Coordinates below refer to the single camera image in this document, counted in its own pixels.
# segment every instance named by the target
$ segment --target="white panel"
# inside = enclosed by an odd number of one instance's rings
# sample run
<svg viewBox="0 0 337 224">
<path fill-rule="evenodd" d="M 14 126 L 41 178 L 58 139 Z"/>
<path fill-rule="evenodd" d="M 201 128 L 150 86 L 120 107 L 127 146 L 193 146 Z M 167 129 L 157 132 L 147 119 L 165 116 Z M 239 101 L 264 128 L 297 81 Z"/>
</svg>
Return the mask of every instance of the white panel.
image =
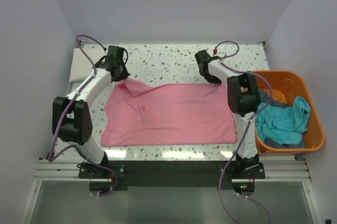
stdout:
<svg viewBox="0 0 337 224">
<path fill-rule="evenodd" d="M 56 0 L 0 0 L 0 222 L 19 223 L 51 140 L 74 35 Z"/>
<path fill-rule="evenodd" d="M 272 68 L 305 80 L 326 134 L 322 150 L 305 155 L 322 216 L 337 221 L 337 0 L 291 0 L 267 43 Z"/>
<path fill-rule="evenodd" d="M 103 42 L 267 40 L 290 0 L 58 0 L 74 33 Z"/>
</svg>

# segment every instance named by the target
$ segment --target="orange bin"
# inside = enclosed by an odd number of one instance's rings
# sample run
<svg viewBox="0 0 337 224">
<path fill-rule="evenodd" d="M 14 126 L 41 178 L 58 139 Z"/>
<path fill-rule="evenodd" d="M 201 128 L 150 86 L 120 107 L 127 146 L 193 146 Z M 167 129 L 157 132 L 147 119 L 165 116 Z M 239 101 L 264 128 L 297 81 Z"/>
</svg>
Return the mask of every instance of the orange bin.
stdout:
<svg viewBox="0 0 337 224">
<path fill-rule="evenodd" d="M 281 154 L 299 154 L 320 149 L 325 141 L 324 132 L 303 79 L 299 75 L 285 70 L 256 70 L 254 72 L 264 77 L 270 83 L 273 88 L 273 98 L 275 100 L 293 105 L 295 98 L 301 96 L 308 102 L 311 108 L 307 126 L 308 130 L 304 133 L 306 149 L 275 149 L 269 147 L 260 140 L 255 129 L 255 141 L 259 153 L 268 154 L 276 152 Z M 265 82 L 260 78 L 256 78 L 256 80 L 259 89 L 264 89 L 270 94 Z"/>
</svg>

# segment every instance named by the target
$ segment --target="speckled table top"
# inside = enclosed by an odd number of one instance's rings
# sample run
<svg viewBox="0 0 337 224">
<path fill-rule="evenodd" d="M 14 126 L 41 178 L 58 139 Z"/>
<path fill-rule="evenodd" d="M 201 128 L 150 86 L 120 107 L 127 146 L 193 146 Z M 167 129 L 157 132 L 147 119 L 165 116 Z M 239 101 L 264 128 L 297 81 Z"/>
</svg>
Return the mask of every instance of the speckled table top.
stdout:
<svg viewBox="0 0 337 224">
<path fill-rule="evenodd" d="M 194 55 L 206 49 L 212 53 L 214 45 L 211 44 L 118 44 L 129 52 L 127 70 L 130 78 L 140 80 L 150 86 L 167 83 L 207 83 L 199 75 L 199 69 Z M 101 48 L 96 45 L 84 45 L 94 53 Z M 235 51 L 234 45 L 220 46 L 218 51 L 231 54 Z M 227 64 L 236 69 L 257 70 L 268 69 L 268 63 L 262 45 L 241 45 L 239 53 L 226 60 Z M 71 90 L 80 83 L 74 82 Z M 106 113 L 104 105 L 107 101 L 114 83 L 105 88 L 90 108 L 93 121 L 93 137 L 100 145 L 101 134 L 106 127 Z M 56 152 L 68 144 L 58 141 Z M 228 160 L 237 144 L 220 145 L 174 145 L 174 146 L 125 146 L 103 147 L 109 160 Z M 70 149 L 63 153 L 58 160 L 82 160 Z"/>
</svg>

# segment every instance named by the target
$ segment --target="orange plastic basket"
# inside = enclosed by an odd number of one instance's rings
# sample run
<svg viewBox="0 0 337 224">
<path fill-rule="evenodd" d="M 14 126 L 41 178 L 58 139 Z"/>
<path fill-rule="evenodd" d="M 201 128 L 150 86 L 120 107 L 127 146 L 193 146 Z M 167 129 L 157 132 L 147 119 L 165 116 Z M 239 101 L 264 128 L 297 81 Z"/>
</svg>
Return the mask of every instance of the orange plastic basket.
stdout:
<svg viewBox="0 0 337 224">
<path fill-rule="evenodd" d="M 273 88 L 273 98 L 293 105 L 297 96 L 303 97 L 311 107 L 310 117 L 308 121 L 308 130 L 304 133 L 304 143 L 306 149 L 275 149 L 264 144 L 255 129 L 256 147 L 261 154 L 272 152 L 283 154 L 299 154 L 303 152 L 311 152 L 320 149 L 324 145 L 325 137 L 321 122 L 319 120 L 314 103 L 310 97 L 308 89 L 303 79 L 296 73 L 285 70 L 256 70 L 257 74 L 264 77 Z M 259 89 L 264 89 L 270 94 L 269 89 L 264 81 L 256 78 Z"/>
</svg>

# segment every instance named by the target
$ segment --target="gray floor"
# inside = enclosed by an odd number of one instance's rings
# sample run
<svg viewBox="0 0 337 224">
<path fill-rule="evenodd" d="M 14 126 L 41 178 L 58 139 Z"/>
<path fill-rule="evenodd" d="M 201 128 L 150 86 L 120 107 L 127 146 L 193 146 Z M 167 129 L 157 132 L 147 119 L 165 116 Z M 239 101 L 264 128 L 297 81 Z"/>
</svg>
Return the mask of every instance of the gray floor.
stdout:
<svg viewBox="0 0 337 224">
<path fill-rule="evenodd" d="M 225 202 L 242 223 L 267 223 L 264 210 L 234 191 Z M 263 202 L 272 224 L 311 224 L 301 183 L 264 182 L 254 198 Z M 32 223 L 47 224 L 218 224 L 235 223 L 223 210 L 216 188 L 129 188 L 99 200 L 90 197 L 88 182 L 44 182 Z"/>
</svg>

